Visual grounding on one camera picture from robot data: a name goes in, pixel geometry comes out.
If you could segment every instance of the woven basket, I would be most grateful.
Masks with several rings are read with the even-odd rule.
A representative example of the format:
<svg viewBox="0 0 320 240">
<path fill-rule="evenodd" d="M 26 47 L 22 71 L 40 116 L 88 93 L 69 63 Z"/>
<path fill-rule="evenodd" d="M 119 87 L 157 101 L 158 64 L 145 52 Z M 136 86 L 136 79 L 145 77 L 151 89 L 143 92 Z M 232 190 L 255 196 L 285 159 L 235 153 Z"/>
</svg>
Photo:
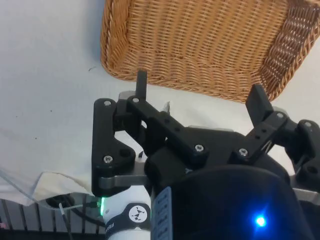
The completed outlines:
<svg viewBox="0 0 320 240">
<path fill-rule="evenodd" d="M 273 100 L 319 35 L 320 0 L 105 0 L 101 63 L 238 102 L 261 83 Z"/>
</svg>

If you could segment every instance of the white table surface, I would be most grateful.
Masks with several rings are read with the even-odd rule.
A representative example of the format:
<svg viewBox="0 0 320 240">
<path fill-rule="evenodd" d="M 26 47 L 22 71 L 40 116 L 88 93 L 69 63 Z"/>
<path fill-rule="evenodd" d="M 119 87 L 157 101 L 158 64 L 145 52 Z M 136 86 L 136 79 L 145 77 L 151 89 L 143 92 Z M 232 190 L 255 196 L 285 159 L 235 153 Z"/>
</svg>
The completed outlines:
<svg viewBox="0 0 320 240">
<path fill-rule="evenodd" d="M 103 7 L 104 0 L 0 0 L 0 169 L 39 200 L 91 191 L 93 103 L 135 88 L 101 67 Z M 273 104 L 294 121 L 320 123 L 319 80 L 318 40 Z M 242 134 L 252 128 L 243 104 L 156 86 L 147 91 L 157 109 L 170 101 L 185 126 Z M 281 148 L 271 155 L 294 173 Z M 0 199 L 31 203 L 2 179 Z"/>
</svg>

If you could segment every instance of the logo sticker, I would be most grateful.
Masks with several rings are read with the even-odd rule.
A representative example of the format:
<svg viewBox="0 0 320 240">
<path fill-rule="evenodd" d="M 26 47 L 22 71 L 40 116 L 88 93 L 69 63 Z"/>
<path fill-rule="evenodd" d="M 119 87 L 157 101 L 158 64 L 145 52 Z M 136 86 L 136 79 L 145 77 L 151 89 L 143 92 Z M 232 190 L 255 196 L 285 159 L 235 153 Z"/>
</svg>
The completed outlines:
<svg viewBox="0 0 320 240">
<path fill-rule="evenodd" d="M 148 213 L 143 206 L 134 206 L 129 211 L 129 218 L 132 222 L 143 223 L 148 217 Z"/>
</svg>

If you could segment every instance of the black rubber band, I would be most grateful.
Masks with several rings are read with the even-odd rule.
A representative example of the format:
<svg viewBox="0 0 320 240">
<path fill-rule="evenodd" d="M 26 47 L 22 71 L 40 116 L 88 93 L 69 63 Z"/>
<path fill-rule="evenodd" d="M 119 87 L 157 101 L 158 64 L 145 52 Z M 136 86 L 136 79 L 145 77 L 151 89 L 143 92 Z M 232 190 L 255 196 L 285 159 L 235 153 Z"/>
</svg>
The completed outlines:
<svg viewBox="0 0 320 240">
<path fill-rule="evenodd" d="M 151 231 L 151 210 L 145 203 L 129 203 L 121 214 L 111 218 L 105 225 L 105 240 L 115 233 L 135 228 Z"/>
</svg>

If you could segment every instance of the grey metal grating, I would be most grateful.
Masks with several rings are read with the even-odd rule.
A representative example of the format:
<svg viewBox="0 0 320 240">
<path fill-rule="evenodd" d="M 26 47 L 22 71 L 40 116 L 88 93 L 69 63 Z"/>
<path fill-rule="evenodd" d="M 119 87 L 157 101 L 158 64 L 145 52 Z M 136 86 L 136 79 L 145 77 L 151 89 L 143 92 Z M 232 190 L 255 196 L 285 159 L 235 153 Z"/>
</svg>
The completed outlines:
<svg viewBox="0 0 320 240">
<path fill-rule="evenodd" d="M 93 196 L 73 193 L 75 204 L 89 203 L 94 200 Z M 103 221 L 97 208 L 78 208 L 87 216 Z M 105 229 L 99 225 L 87 222 L 77 216 L 74 212 L 66 211 L 66 216 L 71 225 L 71 232 L 78 234 L 104 234 Z M 38 204 L 23 206 L 21 204 L 1 199 L 0 201 L 0 223 L 5 224 L 6 229 L 18 231 L 37 231 L 66 233 L 67 229 L 60 211 L 49 210 Z"/>
</svg>

